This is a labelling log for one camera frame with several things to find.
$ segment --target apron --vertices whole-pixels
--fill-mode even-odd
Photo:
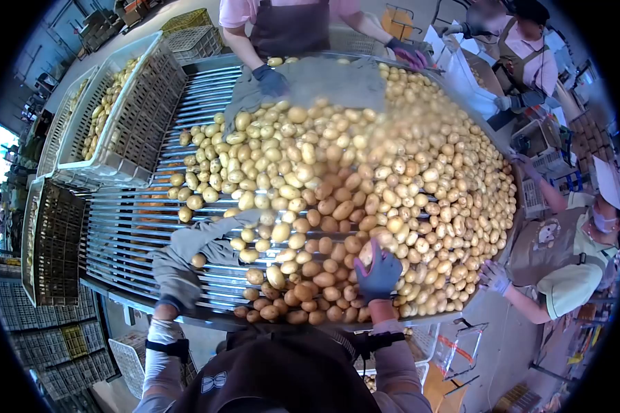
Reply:
[[[227,350],[200,370],[170,411],[380,412],[354,368],[355,352],[338,341],[312,327],[228,335]]]
[[[544,53],[545,50],[549,49],[549,46],[546,44],[540,50],[534,50],[531,54],[521,59],[516,53],[510,49],[510,46],[505,44],[505,40],[507,40],[508,35],[510,34],[510,29],[516,23],[515,18],[511,18],[508,22],[503,32],[500,34],[498,39],[498,49],[500,50],[500,57],[496,64],[492,66],[492,70],[494,70],[494,74],[500,83],[500,87],[503,88],[503,93],[508,95],[519,95],[524,92],[528,92],[531,90],[529,86],[524,83],[524,68],[528,62],[535,59],[537,56]],[[507,66],[512,65],[514,72],[510,73]],[[514,113],[521,113],[524,111],[521,109],[513,109]]]
[[[272,6],[271,0],[260,0],[250,43],[264,58],[330,49],[329,0],[294,6]]]
[[[545,221],[530,221],[521,230],[508,262],[513,285],[537,285],[544,276],[570,264],[595,264],[605,270],[606,263],[601,259],[574,254],[574,236],[580,231],[577,222],[587,210],[565,210]]]

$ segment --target white cap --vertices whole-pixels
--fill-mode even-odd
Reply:
[[[592,157],[595,161],[597,183],[604,200],[620,210],[620,157],[613,162]]]

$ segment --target green shirt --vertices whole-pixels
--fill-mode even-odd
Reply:
[[[595,197],[582,192],[571,192],[567,201],[567,209],[588,207],[595,203]],[[618,249],[611,245],[596,243],[581,228],[590,219],[584,213],[577,221],[574,236],[574,254],[585,252],[588,256],[599,258],[604,263],[616,255]],[[602,269],[595,264],[568,265],[549,273],[537,283],[537,291],[547,297],[547,311],[552,320],[584,305],[599,285]]]

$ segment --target pink shirt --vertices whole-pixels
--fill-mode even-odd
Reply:
[[[485,29],[500,36],[511,18],[512,16],[505,14],[495,17],[485,23]],[[541,50],[544,47],[544,38],[533,42],[524,40],[519,33],[519,25],[515,22],[508,33],[508,38],[505,39],[505,44],[523,59],[533,51]],[[551,50],[545,51],[524,66],[524,83],[529,87],[541,88],[548,96],[554,94],[557,81],[558,67]]]
[[[272,0],[273,6],[295,6],[298,4],[315,4],[317,0]],[[221,26],[234,29],[246,22],[255,24],[260,0],[221,0],[218,21]],[[341,16],[350,16],[360,11],[359,0],[331,0],[331,21],[340,20]]]

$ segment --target yellow plastic crate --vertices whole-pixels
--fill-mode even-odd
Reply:
[[[179,30],[200,26],[213,26],[207,9],[197,9],[175,16],[168,20],[161,30],[163,30],[163,37],[168,37]]]
[[[66,350],[69,352],[69,357],[71,357],[71,359],[87,354],[87,344],[85,343],[85,337],[83,337],[80,326],[67,326],[62,327],[60,330],[62,330]]]

